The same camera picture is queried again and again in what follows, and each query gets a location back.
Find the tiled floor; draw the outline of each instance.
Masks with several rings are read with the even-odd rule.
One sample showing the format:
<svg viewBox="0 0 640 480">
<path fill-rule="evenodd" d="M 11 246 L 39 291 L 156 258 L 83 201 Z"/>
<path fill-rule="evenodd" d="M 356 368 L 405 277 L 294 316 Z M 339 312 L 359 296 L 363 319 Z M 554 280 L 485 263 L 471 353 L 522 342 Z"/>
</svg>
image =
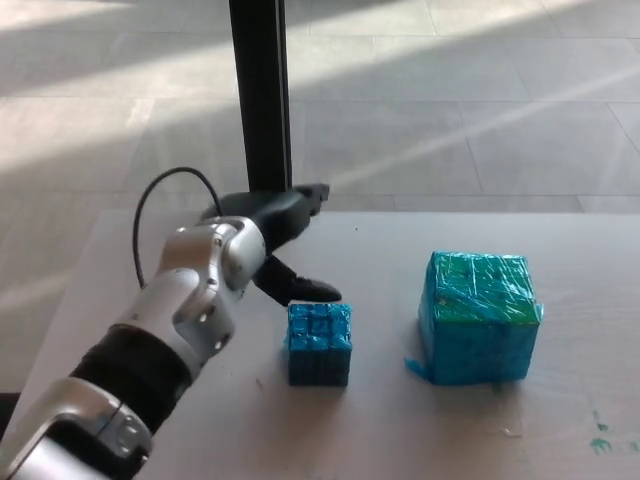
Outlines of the tiled floor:
<svg viewBox="0 0 640 480">
<path fill-rule="evenodd" d="M 638 0 L 287 14 L 294 176 L 329 209 L 640 212 Z M 102 209 L 175 165 L 246 187 L 234 68 L 227 0 L 0 0 L 0 390 Z M 180 178 L 151 207 L 206 203 Z"/>
</svg>

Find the silver robot arm segment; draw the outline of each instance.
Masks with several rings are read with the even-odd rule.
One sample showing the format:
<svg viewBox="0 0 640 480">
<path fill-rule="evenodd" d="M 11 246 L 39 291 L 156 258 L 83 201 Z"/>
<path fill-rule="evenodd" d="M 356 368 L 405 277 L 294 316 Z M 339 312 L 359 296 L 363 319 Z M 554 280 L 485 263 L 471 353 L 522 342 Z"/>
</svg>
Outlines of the silver robot arm segment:
<svg viewBox="0 0 640 480">
<path fill-rule="evenodd" d="M 234 333 L 230 307 L 267 258 L 243 217 L 181 228 L 133 305 L 0 449 L 0 479 L 132 478 L 152 436 Z"/>
</svg>

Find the black metal pole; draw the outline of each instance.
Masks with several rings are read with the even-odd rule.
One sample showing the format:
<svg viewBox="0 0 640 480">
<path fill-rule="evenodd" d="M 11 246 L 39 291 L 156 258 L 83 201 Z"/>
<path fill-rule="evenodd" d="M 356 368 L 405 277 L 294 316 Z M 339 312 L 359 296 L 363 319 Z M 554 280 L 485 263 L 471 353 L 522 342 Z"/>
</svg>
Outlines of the black metal pole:
<svg viewBox="0 0 640 480">
<path fill-rule="evenodd" d="M 284 0 L 229 0 L 249 189 L 291 187 Z"/>
</svg>

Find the white table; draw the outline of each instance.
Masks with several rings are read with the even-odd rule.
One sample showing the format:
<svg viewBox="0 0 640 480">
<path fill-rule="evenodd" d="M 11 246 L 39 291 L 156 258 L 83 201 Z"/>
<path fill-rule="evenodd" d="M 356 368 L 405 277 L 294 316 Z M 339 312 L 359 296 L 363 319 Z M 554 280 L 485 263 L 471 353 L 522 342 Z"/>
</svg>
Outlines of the white table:
<svg viewBox="0 0 640 480">
<path fill-rule="evenodd" d="M 187 217 L 144 219 L 147 275 L 166 234 Z M 285 311 L 252 287 L 234 340 L 156 436 L 139 478 L 637 480 L 639 220 L 323 213 L 280 256 L 339 286 L 353 305 L 349 387 L 287 386 Z M 100 218 L 18 416 L 136 294 L 130 231 L 127 212 Z M 419 355 L 416 311 L 436 249 L 529 258 L 546 318 L 529 376 L 510 395 L 488 386 L 436 388 L 405 369 L 404 357 Z M 496 433 L 513 422 L 521 437 Z"/>
</svg>

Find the small blue cube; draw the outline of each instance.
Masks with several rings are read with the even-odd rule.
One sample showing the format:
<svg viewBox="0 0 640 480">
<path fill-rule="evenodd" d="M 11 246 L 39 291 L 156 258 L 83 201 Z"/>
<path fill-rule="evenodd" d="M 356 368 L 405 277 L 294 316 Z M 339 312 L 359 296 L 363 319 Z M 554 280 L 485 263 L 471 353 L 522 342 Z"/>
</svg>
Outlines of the small blue cube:
<svg viewBox="0 0 640 480">
<path fill-rule="evenodd" d="M 526 258 L 435 252 L 419 314 L 425 373 L 436 385 L 527 375 L 542 308 Z"/>
<path fill-rule="evenodd" d="M 345 387 L 351 363 L 351 307 L 289 306 L 289 385 Z"/>
</svg>

